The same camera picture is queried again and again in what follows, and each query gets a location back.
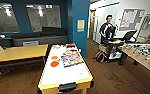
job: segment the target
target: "black chair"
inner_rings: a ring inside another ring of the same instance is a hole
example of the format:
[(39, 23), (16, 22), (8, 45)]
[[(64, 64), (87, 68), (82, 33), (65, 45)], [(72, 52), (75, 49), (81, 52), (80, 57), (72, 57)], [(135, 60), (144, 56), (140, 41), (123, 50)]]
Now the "black chair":
[(132, 43), (132, 41), (130, 41), (130, 39), (133, 37), (133, 35), (137, 32), (137, 30), (134, 31), (129, 31), (125, 34), (125, 36), (121, 39), (122, 41), (125, 41), (125, 43)]

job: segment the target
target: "fluorescent light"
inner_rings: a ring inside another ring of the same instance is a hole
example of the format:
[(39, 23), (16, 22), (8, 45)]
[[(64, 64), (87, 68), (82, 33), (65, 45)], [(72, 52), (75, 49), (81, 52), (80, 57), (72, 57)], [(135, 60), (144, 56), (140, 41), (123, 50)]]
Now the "fluorescent light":
[(11, 4), (4, 4), (3, 7), (11, 7)]
[(8, 16), (11, 16), (11, 12), (10, 12), (10, 10), (9, 10), (8, 8), (6, 8), (6, 14), (7, 14)]
[(41, 6), (38, 6), (38, 9), (39, 9), (39, 10), (41, 10), (41, 9), (42, 9), (42, 7), (41, 7)]
[(43, 12), (41, 9), (39, 9), (39, 16), (43, 16)]
[(26, 7), (32, 8), (32, 7), (34, 7), (34, 6), (33, 6), (33, 5), (26, 5)]
[(46, 5), (46, 8), (52, 8), (52, 5)]

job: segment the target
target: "poster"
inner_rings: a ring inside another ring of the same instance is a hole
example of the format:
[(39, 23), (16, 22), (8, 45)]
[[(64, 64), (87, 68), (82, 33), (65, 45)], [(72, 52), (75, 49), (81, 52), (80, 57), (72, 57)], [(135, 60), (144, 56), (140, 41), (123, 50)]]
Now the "poster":
[(83, 32), (84, 31), (84, 20), (78, 20), (77, 22), (77, 31)]

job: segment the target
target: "wall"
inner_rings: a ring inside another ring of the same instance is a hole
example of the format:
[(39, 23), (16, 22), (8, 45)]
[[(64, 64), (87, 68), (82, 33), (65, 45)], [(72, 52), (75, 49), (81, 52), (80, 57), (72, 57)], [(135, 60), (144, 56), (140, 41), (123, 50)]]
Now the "wall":
[(150, 1), (149, 0), (119, 0), (119, 8), (118, 8), (118, 14), (116, 17), (115, 23), (120, 26), (120, 22), (122, 19), (123, 11), (124, 9), (144, 9), (145, 14), (150, 11)]
[[(68, 0), (68, 32), (70, 42), (82, 49), (82, 56), (86, 57), (87, 48), (87, 31), (88, 31), (88, 17), (89, 17), (90, 0)], [(84, 20), (84, 32), (77, 32), (77, 21)]]
[[(20, 33), (31, 33), (31, 24), (29, 21), (26, 4), (52, 4), (60, 6), (61, 27), (67, 28), (66, 0), (0, 0), (0, 3), (12, 4), (14, 14), (20, 29)], [(14, 33), (5, 33), (6, 38)]]

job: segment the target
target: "man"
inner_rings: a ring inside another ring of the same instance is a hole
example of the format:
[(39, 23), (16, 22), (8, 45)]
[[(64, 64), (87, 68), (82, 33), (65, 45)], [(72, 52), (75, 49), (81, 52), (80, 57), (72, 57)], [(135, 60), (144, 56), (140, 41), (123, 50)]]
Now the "man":
[(110, 38), (113, 38), (115, 33), (115, 27), (110, 23), (112, 19), (112, 15), (108, 15), (106, 17), (107, 22), (104, 23), (100, 28), (100, 34), (101, 34), (101, 44), (103, 40), (108, 40)]

